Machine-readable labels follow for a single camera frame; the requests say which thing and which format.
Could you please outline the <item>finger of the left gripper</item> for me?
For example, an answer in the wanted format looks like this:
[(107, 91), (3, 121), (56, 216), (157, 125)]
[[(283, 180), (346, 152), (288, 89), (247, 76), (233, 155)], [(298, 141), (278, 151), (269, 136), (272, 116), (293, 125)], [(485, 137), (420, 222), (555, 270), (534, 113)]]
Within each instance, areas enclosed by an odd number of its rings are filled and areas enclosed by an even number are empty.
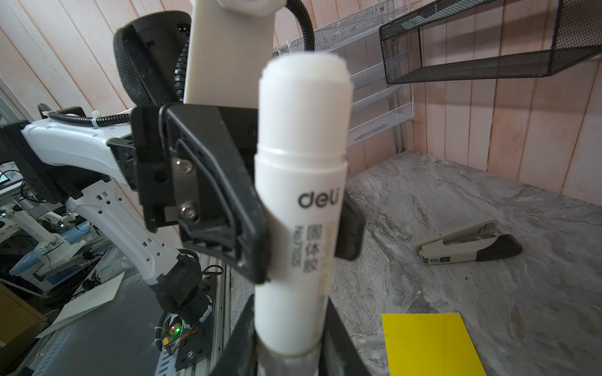
[(359, 205), (345, 191), (340, 216), (340, 228), (335, 246), (335, 257), (347, 261), (356, 260), (362, 251), (366, 219)]

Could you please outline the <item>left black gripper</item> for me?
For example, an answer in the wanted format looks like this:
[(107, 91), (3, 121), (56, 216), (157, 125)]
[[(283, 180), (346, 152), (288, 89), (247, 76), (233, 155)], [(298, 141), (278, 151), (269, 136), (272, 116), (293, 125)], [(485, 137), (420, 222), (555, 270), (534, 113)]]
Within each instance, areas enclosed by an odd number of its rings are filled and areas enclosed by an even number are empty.
[(256, 285), (266, 282), (269, 221), (252, 176), (258, 111), (170, 103), (160, 113), (136, 107), (129, 120), (131, 135), (109, 139), (108, 147), (138, 193), (147, 230), (178, 223), (185, 248)]

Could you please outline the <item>black mesh basket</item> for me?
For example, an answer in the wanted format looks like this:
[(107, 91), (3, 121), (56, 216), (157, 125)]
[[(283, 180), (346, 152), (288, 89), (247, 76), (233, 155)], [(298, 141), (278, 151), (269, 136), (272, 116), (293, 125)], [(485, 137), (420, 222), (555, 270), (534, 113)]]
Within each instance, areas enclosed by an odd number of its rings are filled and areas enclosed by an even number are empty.
[(392, 85), (545, 78), (601, 54), (601, 3), (434, 1), (379, 39)]

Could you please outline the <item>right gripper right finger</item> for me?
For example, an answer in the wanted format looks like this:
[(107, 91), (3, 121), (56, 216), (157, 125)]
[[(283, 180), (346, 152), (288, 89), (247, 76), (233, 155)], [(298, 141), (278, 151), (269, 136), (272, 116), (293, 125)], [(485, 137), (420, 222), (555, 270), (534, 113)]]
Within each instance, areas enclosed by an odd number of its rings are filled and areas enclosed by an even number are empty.
[(319, 375), (370, 376), (332, 300), (329, 300), (326, 310)]

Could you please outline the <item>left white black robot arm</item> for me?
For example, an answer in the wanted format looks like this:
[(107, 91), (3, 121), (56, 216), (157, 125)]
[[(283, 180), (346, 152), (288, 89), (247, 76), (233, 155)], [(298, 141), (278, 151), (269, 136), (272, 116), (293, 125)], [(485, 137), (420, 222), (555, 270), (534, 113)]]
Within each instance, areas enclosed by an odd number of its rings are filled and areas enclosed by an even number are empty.
[(313, 50), (273, 58), (284, 1), (197, 1), (184, 97), (168, 88), (130, 25), (119, 31), (128, 75), (150, 105), (112, 119), (49, 113), (1, 139), (27, 180), (50, 188), (136, 266), (160, 306), (185, 321), (207, 301), (189, 256), (155, 241), (178, 225), (191, 251), (256, 285), (255, 325), (268, 335), (324, 326), (345, 205), (354, 85), (346, 61)]

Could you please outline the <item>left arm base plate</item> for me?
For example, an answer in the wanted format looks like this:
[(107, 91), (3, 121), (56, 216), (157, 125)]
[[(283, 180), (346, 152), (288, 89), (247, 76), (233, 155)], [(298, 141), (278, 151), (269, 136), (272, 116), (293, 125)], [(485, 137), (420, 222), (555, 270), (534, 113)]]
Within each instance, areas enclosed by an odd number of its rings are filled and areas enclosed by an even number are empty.
[(219, 278), (205, 278), (202, 292), (209, 306), (199, 322), (191, 324), (175, 313), (163, 313), (155, 327), (155, 347), (160, 349), (156, 375), (207, 375), (213, 355), (216, 293)]

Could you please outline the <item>yellow envelope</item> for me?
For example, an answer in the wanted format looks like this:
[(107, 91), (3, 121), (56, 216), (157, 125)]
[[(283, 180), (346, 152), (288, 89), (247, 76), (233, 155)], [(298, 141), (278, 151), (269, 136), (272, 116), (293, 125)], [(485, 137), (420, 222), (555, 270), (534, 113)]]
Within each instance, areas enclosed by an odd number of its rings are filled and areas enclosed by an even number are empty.
[(459, 313), (381, 316), (391, 375), (485, 375)]

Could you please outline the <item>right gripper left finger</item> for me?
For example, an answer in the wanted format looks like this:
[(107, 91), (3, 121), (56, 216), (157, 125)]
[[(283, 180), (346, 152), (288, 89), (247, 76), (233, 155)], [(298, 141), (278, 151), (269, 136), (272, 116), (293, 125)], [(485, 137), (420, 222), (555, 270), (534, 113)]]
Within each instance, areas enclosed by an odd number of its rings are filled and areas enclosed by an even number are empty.
[(256, 375), (255, 296), (251, 295), (241, 312), (222, 356), (210, 376)]

